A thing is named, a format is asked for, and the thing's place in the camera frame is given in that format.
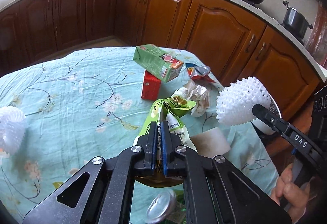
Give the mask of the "person's right hand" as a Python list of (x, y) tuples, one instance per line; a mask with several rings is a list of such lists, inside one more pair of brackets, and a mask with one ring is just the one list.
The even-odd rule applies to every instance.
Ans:
[(293, 223), (298, 223), (305, 215), (308, 204), (317, 198), (317, 194), (311, 188), (311, 183), (315, 183), (315, 177), (306, 183), (304, 189), (293, 183), (293, 163), (290, 163), (278, 177), (276, 186), (272, 189), (270, 197), (280, 205), (282, 198), (285, 198), (290, 204), (287, 213)]

